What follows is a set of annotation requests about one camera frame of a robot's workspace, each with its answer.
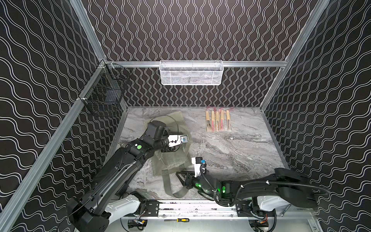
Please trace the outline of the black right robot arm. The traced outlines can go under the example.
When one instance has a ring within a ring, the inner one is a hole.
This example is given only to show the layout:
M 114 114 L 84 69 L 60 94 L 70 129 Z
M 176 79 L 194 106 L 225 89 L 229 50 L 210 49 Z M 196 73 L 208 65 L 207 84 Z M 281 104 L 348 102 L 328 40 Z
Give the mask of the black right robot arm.
M 234 206 L 241 217 L 262 219 L 273 215 L 276 208 L 292 205 L 316 208 L 320 196 L 329 196 L 330 190 L 311 185 L 305 175 L 285 168 L 254 180 L 219 180 L 206 168 L 200 174 L 177 172 L 176 176 L 186 189 L 196 189 L 202 197 L 223 207 Z

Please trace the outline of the folding fan with pink paper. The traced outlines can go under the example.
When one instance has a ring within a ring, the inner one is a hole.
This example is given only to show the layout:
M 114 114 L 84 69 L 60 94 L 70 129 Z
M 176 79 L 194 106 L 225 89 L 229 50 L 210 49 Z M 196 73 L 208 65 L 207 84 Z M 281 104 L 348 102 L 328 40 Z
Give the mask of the folding fan with pink paper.
M 211 131 L 215 131 L 215 111 L 212 109 L 210 112 L 211 115 Z

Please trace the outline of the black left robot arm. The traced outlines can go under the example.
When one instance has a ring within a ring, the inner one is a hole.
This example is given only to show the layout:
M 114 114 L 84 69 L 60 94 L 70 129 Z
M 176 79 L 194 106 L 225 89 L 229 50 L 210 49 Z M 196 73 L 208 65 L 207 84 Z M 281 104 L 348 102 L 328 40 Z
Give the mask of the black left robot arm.
M 151 121 L 144 134 L 119 148 L 95 177 L 95 186 L 85 195 L 68 201 L 67 218 L 80 232 L 104 232 L 121 217 L 136 212 L 136 196 L 113 201 L 156 151 L 175 152 L 189 141 L 188 136 L 161 121 Z

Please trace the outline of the olive green tote bag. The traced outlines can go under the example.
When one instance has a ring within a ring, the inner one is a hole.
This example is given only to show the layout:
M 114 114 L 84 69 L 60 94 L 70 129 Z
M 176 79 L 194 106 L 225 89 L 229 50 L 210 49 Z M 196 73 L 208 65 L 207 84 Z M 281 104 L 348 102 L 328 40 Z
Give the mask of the olive green tote bag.
M 165 123 L 170 128 L 172 134 L 188 136 L 187 143 L 183 142 L 181 145 L 176 145 L 171 152 L 157 151 L 154 157 L 151 158 L 153 174 L 155 176 L 162 176 L 165 193 L 171 197 L 180 199 L 188 193 L 188 189 L 181 184 L 181 189 L 178 192 L 173 192 L 171 174 L 183 171 L 191 165 L 189 150 L 192 137 L 183 114 L 180 111 L 158 116 L 153 118 L 153 120 Z

